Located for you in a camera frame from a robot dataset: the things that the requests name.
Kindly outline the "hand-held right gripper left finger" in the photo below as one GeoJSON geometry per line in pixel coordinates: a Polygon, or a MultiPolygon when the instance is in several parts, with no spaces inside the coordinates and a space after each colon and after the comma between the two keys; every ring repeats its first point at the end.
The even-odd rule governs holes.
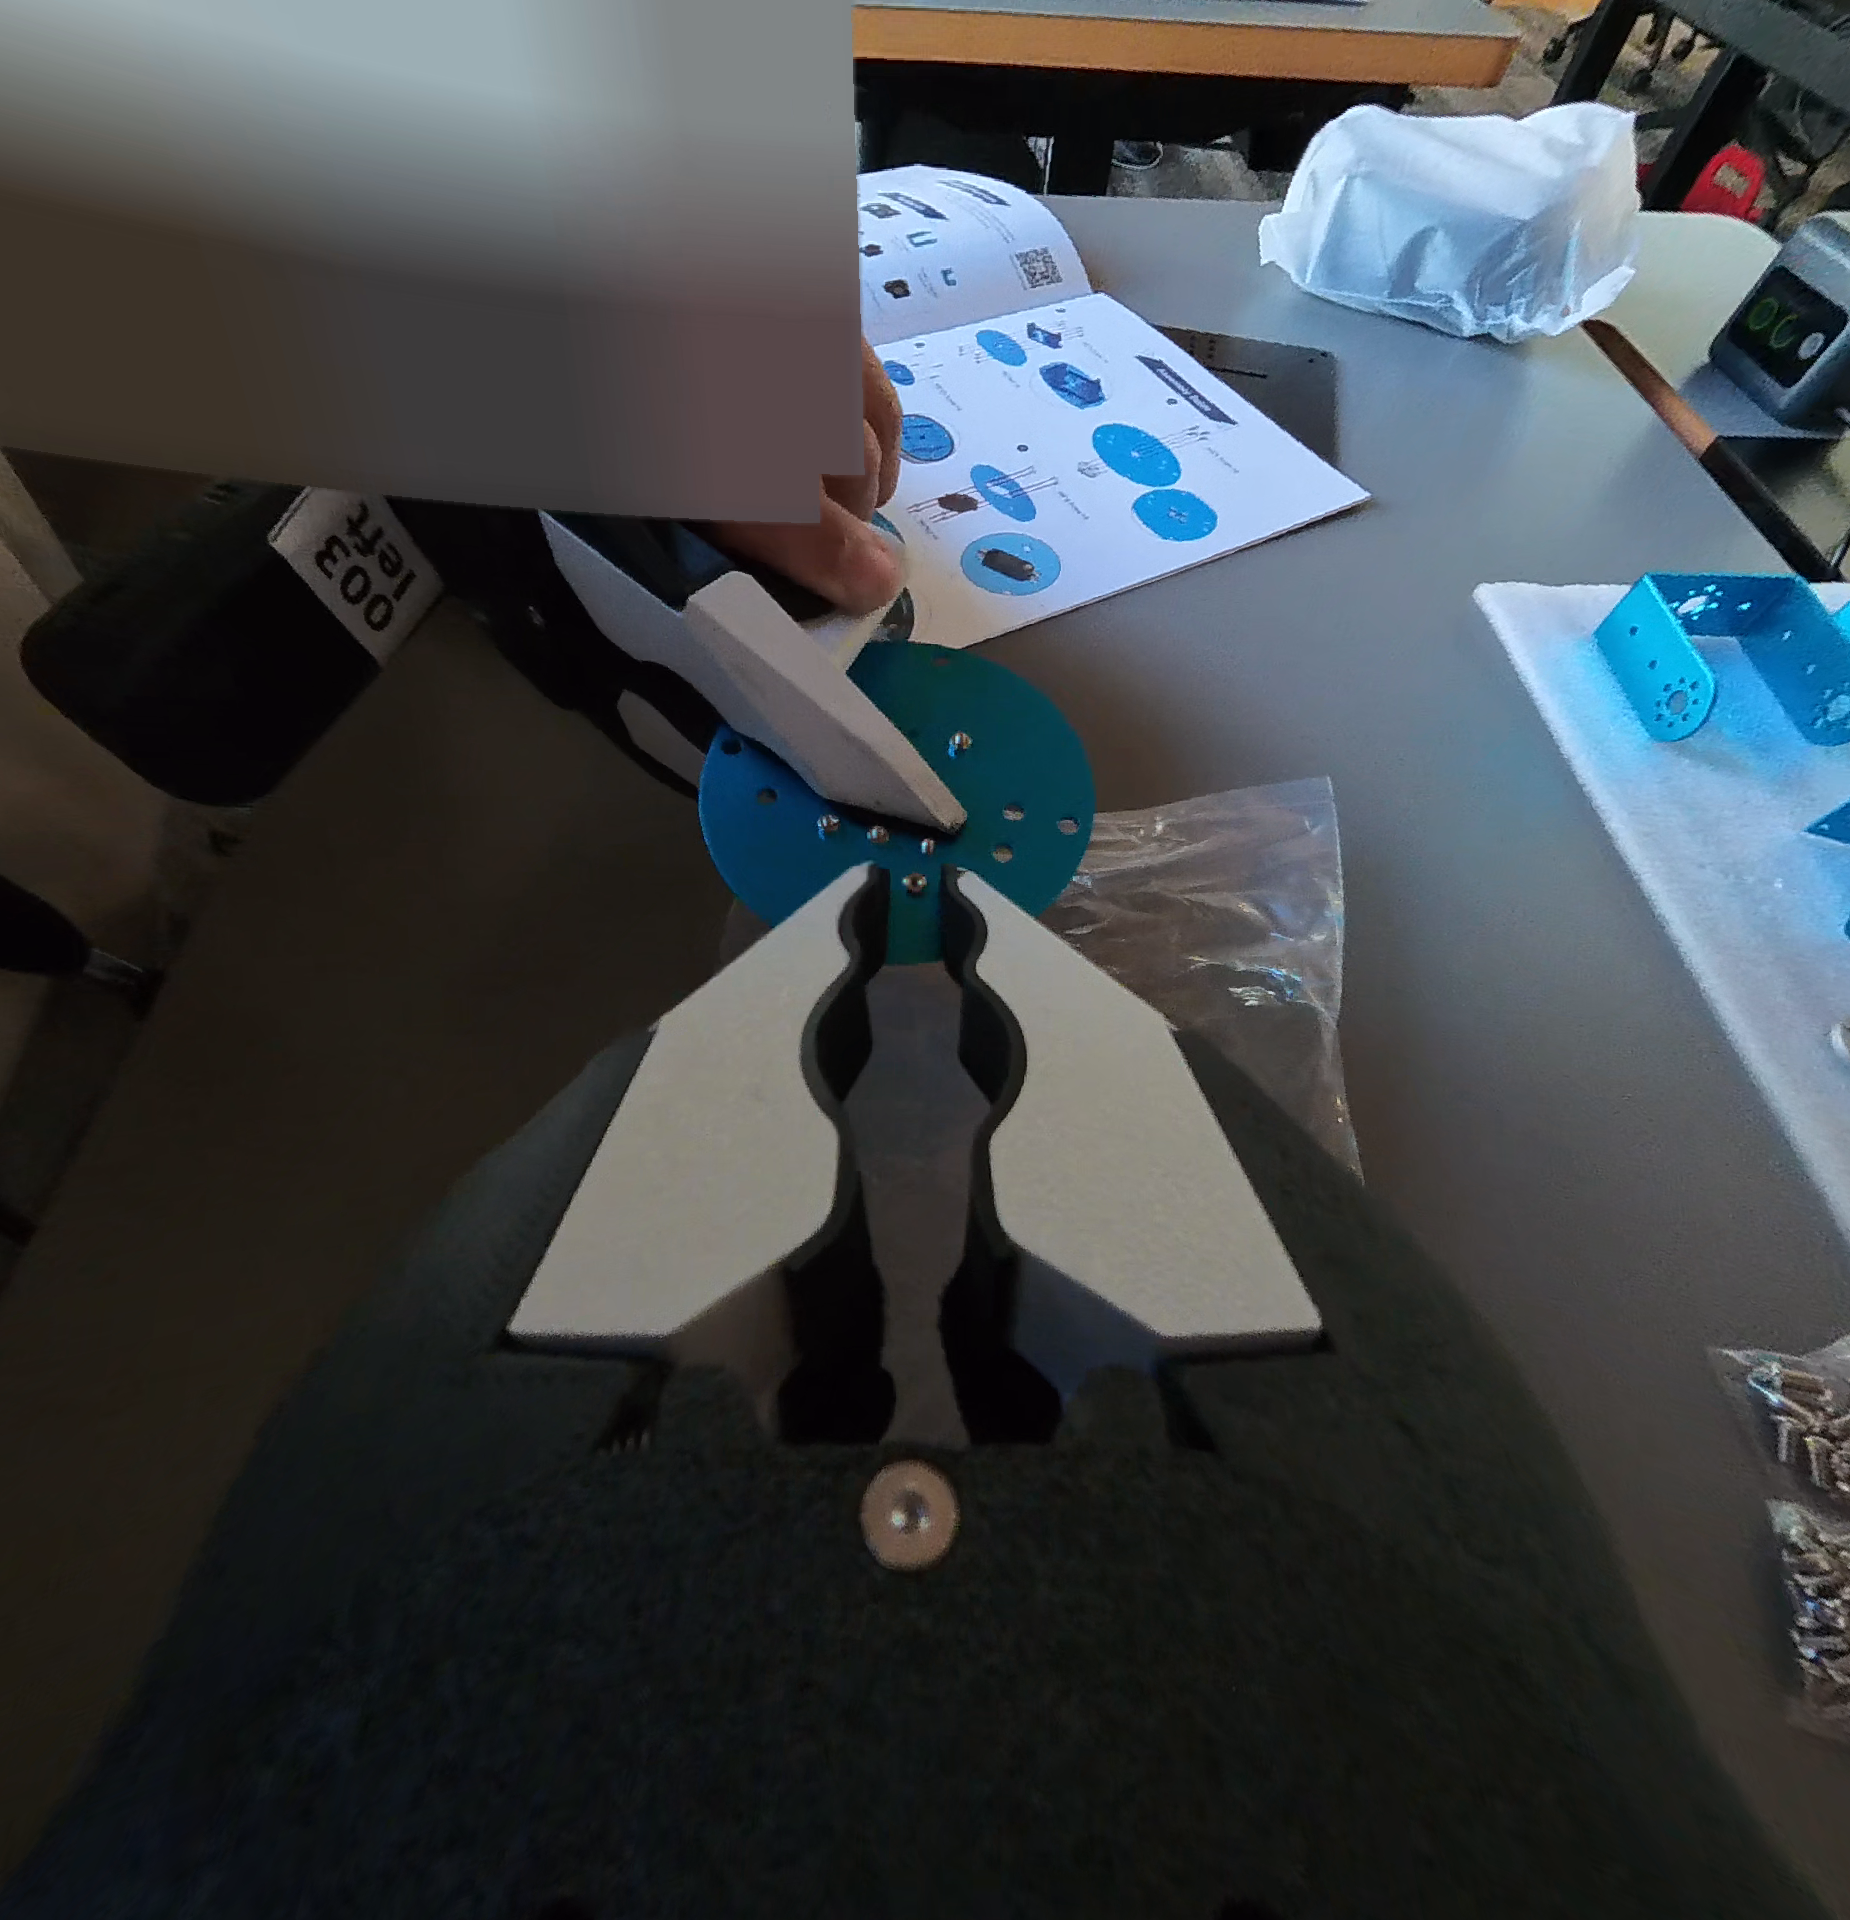
{"type": "Polygon", "coordinates": [[[887,925],[887,867],[852,866],[655,1021],[514,1339],[703,1338],[849,1212],[887,925]]]}

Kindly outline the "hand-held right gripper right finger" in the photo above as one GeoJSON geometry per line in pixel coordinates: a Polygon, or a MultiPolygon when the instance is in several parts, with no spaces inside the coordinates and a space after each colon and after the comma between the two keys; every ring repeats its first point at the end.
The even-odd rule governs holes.
{"type": "Polygon", "coordinates": [[[948,1358],[1074,1393],[1101,1367],[1282,1354],[1324,1334],[1175,1027],[967,867],[948,876],[971,1150],[948,1358]]]}

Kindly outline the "white foam sheet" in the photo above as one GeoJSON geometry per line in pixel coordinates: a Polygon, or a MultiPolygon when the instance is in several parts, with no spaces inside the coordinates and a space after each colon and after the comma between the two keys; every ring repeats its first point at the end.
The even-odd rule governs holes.
{"type": "Polygon", "coordinates": [[[1850,1064],[1828,1037],[1850,1017],[1850,847],[1805,831],[1850,798],[1850,744],[1813,746],[1738,639],[1699,639],[1706,725],[1650,737],[1592,643],[1631,588],[1492,582],[1475,602],[1850,1240],[1850,1064]]]}

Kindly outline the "person's left hand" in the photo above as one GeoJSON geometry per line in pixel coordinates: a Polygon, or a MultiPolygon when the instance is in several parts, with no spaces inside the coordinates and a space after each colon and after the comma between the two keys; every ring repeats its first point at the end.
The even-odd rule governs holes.
{"type": "Polygon", "coordinates": [[[862,340],[862,447],[858,466],[819,481],[804,521],[710,521],[729,555],[764,563],[849,614],[884,610],[903,591],[903,563],[875,526],[901,476],[903,408],[881,356],[862,340]]]}

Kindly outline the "wooden edged desk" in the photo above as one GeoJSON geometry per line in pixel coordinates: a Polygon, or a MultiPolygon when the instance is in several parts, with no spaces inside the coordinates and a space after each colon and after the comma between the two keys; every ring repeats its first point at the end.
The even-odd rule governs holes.
{"type": "Polygon", "coordinates": [[[852,41],[877,62],[1492,85],[1517,23],[1488,3],[855,3],[852,41]]]}

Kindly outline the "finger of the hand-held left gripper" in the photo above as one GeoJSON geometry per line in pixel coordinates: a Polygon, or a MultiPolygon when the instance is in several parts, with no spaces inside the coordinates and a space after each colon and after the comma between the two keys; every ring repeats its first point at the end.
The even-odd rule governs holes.
{"type": "Polygon", "coordinates": [[[540,514],[554,560],[595,624],[632,659],[671,670],[719,715],[773,756],[822,798],[881,817],[964,827],[964,804],[909,736],[849,676],[870,618],[816,628],[793,618],[768,584],[728,563],[671,607],[616,559],[603,553],[608,533],[641,533],[638,521],[583,514],[583,526],[540,514]]]}
{"type": "Polygon", "coordinates": [[[716,741],[716,705],[684,679],[626,686],[621,717],[648,756],[703,756],[716,741]]]}

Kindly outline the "clear plastic bag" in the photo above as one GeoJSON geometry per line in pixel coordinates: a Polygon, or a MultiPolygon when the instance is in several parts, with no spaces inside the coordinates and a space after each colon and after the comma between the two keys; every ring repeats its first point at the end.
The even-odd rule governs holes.
{"type": "MultiPolygon", "coordinates": [[[[1101,812],[1046,924],[1360,1176],[1337,1034],[1343,847],[1329,778],[1101,812]]],[[[985,1101],[959,1064],[961,993],[939,964],[884,970],[867,1008],[871,1057],[845,1112],[888,1299],[922,1302],[964,1247],[985,1101]]]]}

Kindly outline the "grey device with green display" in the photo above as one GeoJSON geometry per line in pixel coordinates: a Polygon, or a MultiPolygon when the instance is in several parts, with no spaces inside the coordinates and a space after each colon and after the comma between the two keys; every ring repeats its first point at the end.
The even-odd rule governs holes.
{"type": "Polygon", "coordinates": [[[1708,365],[1783,429],[1850,432],[1850,210],[1792,230],[1715,336],[1708,365]]]}

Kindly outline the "pile of screw bags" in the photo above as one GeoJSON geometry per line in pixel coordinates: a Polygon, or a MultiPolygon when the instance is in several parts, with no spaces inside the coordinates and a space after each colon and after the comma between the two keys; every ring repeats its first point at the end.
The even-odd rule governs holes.
{"type": "Polygon", "coordinates": [[[1792,1716],[1850,1745],[1850,1334],[1805,1354],[1715,1345],[1708,1361],[1760,1457],[1792,1716]]]}

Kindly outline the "white instruction booklet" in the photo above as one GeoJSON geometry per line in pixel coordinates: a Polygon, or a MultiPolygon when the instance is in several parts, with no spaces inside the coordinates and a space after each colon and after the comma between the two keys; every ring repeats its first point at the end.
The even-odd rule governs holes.
{"type": "Polygon", "coordinates": [[[1036,197],[858,177],[862,333],[901,474],[907,591],[867,639],[975,646],[1357,508],[1366,492],[1088,282],[1036,197]]]}

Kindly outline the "blue round metal plate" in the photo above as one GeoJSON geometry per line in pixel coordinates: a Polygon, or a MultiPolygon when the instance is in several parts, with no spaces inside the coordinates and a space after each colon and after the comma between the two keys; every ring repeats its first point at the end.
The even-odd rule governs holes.
{"type": "Polygon", "coordinates": [[[888,964],[942,957],[942,870],[971,867],[1032,914],[1071,882],[1098,792],[1082,741],[1033,684],[974,652],[870,643],[852,679],[964,807],[959,833],[826,802],[780,756],[723,725],[703,757],[699,818],[723,882],[764,924],[844,870],[888,873],[888,964]]]}

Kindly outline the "white plastic wrapped bundle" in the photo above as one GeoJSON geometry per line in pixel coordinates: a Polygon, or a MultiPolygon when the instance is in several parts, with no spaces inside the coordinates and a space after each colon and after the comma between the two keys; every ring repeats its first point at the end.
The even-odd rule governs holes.
{"type": "Polygon", "coordinates": [[[1554,339],[1635,274],[1632,127],[1598,101],[1524,119],[1352,106],[1302,151],[1260,258],[1347,310],[1456,339],[1554,339]]]}

